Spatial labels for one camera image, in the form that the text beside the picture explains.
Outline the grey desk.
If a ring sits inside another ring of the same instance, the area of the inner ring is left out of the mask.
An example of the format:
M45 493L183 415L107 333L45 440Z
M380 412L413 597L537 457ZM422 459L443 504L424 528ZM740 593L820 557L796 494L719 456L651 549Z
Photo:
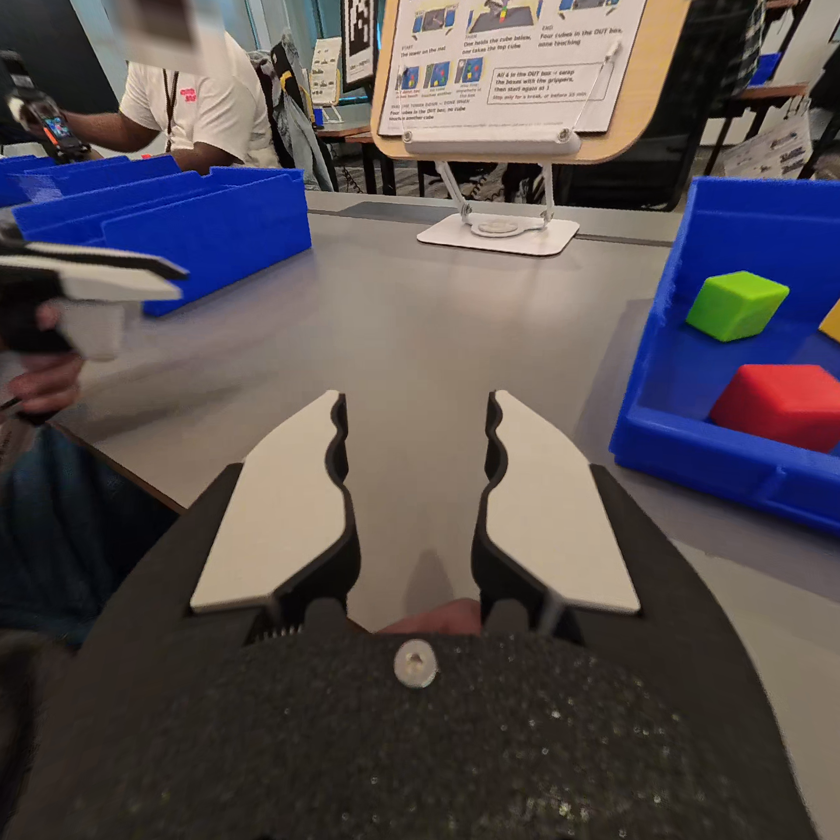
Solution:
M57 425L189 507L327 390L347 396L368 631L476 595L487 396L503 389L608 467L688 560L759 672L822 838L838 838L838 541L615 467L609 445L677 214L580 210L548 259L417 241L441 202L310 192L312 248L90 364Z

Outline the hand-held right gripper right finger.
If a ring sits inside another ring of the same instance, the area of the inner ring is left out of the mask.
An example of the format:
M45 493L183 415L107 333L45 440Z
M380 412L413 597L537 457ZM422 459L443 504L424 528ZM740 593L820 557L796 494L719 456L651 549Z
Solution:
M570 609L639 615L587 457L509 392L489 393L485 432L486 485L471 547L482 619L502 602L537 632L556 632Z

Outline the grey jacket on chair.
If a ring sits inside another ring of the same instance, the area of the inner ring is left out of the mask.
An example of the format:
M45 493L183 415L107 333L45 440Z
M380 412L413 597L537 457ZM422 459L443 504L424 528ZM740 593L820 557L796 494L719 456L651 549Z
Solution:
M279 165L299 170L309 190L335 193L339 188L333 158L318 137L308 83L289 30L270 50L248 54L266 100L272 147Z

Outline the person's left hand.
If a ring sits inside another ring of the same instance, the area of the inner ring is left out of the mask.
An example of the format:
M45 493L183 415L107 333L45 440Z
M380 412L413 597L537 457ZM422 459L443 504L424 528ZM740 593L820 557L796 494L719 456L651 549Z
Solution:
M42 330L59 328L60 311L52 304L42 305L37 314ZM24 419L38 425L77 400L84 361L75 350L74 360L66 362L55 355L24 356L6 350L1 334L1 354L2 424Z

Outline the printed instruction sheet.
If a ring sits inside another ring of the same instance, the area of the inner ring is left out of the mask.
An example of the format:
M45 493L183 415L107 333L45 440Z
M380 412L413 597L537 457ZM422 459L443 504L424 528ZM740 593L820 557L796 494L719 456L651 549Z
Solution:
M380 120L416 130L608 130L645 1L399 2Z

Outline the wooden side table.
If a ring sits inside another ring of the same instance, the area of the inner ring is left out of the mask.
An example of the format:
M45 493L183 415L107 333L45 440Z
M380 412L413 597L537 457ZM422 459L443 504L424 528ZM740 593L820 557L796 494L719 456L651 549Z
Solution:
M357 193L376 195L380 193L380 186L377 180L380 155L379 150L373 142L368 125L351 125L349 128L328 129L316 127L316 137L322 147L329 154L329 162L339 177L339 183L347 188L349 192L354 189ZM363 184L360 184L346 165L346 161L337 149L344 146L355 146L360 150L360 167Z
M747 87L744 91L730 98L723 108L723 124L714 143L710 158L707 162L703 175L711 175L718 161L718 157L726 143L728 132L735 119L739 119L747 112L753 114L749 130L745 134L745 140L752 140L762 129L771 109L780 109L786 103L795 99L803 99L809 90L806 82L797 82L790 85L764 84L757 87Z

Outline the green cube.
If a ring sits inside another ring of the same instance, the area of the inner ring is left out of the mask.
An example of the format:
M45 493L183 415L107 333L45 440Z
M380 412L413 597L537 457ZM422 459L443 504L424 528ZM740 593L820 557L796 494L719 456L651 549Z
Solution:
M706 278L685 323L720 342L760 334L790 294L789 287L746 270Z

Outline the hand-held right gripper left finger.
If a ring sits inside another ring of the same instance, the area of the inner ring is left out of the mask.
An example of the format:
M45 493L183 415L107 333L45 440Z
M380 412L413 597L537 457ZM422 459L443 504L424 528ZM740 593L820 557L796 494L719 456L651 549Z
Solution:
M347 611L361 571L348 434L345 394L325 392L250 451L192 594L194 613L303 614L324 598Z

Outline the white paper sign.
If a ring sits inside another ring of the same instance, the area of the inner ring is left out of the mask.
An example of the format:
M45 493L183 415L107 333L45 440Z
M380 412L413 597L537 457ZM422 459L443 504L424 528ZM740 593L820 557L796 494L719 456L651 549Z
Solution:
M314 108L336 107L342 96L342 38L318 38L309 71L309 90Z

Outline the wooden board document stand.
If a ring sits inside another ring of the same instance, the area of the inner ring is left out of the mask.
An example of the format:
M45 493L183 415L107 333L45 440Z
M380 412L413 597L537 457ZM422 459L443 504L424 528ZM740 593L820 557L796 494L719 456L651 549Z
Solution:
M555 217L553 167L594 165L627 151L653 117L665 85L688 2L646 2L612 120L603 133L529 127L487 129L485 135L447 130L380 134L380 120L392 61L399 2L387 2L382 50L374 85L371 133L378 150L394 160L431 161L456 210L417 235L425 245L476 249L529 257L553 257L571 242L580 225ZM538 216L497 215L474 208L463 196L450 165L454 162L539 165L544 190Z

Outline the black and white marker sign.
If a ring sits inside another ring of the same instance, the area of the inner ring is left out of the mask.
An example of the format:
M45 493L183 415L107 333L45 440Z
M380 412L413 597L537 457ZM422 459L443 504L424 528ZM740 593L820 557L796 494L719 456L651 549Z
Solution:
M379 56L378 1L341 1L343 93L372 90Z

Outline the blue plastic bin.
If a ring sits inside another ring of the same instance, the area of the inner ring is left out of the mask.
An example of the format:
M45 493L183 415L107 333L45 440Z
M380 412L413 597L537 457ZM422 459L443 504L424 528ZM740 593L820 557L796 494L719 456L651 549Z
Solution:
M838 447L817 454L708 422L743 364L838 376L838 342L818 332L838 301L838 218L838 181L693 181L609 445L619 466L838 536ZM702 282L732 270L791 292L761 335L724 344L685 318Z
M181 301L147 301L158 318L312 246L299 170L194 171L12 206L20 233L53 244L108 247L170 260L190 272Z
M115 156L67 164L33 155L10 157L1 161L1 207L48 202L180 173L170 155L147 160Z

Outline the red cube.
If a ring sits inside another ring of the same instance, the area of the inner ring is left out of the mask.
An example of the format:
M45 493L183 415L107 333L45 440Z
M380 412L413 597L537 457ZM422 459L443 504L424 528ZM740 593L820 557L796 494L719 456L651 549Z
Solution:
M815 364L744 364L708 419L736 432L829 454L839 443L839 381Z

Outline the newspaper sheet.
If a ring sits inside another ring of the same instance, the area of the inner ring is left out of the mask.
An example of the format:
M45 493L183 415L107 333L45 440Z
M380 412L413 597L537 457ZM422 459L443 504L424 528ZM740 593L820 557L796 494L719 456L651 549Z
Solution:
M796 179L811 155L810 114L803 111L725 152L722 172L737 179Z

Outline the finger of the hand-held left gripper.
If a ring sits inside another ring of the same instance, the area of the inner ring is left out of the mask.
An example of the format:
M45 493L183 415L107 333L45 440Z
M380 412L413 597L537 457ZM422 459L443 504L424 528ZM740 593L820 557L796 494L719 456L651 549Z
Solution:
M54 259L89 266L150 270L162 279L187 279L190 276L187 269L168 259L113 248L3 240L1 255Z
M1 258L1 266L24 257ZM65 296L47 303L60 312L59 333L85 361L115 360L132 308L147 301L179 301L184 279L162 279L147 269L89 266L36 258L38 268L58 269Z

